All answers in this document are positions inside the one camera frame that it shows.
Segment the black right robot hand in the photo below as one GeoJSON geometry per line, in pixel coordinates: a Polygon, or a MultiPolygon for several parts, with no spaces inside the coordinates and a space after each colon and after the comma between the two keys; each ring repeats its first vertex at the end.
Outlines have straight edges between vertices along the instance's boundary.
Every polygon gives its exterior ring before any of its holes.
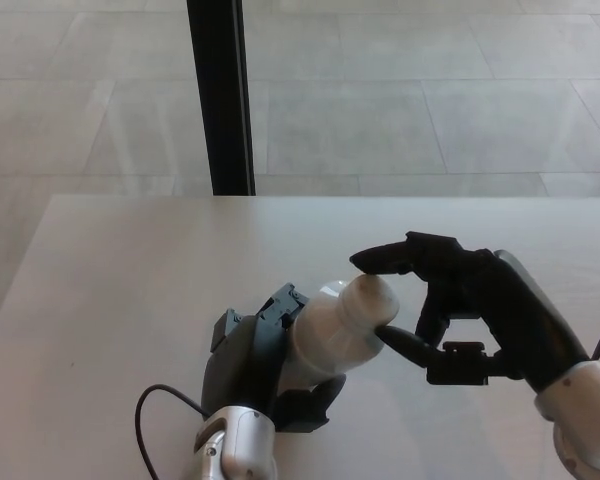
{"type": "Polygon", "coordinates": [[[466,250],[453,237],[409,232],[405,240],[355,253],[370,275],[413,273],[427,295],[413,332],[375,329],[393,351],[423,368],[432,385],[487,384],[491,377],[525,380],[540,393],[590,356],[533,277],[508,252],[466,250]],[[480,319],[500,349],[446,342],[450,323],[480,319]]]}

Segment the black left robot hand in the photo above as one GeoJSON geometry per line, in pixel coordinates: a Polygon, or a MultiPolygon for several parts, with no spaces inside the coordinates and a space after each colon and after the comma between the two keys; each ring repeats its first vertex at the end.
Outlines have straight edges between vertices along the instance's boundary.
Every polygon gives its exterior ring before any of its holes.
{"type": "Polygon", "coordinates": [[[346,376],[310,380],[283,367],[291,327],[309,298],[291,283],[277,290],[253,315],[228,309],[215,323],[205,367],[201,405],[212,415],[223,407],[250,407],[271,419],[278,432],[310,433],[329,422],[327,411],[346,376]]]}

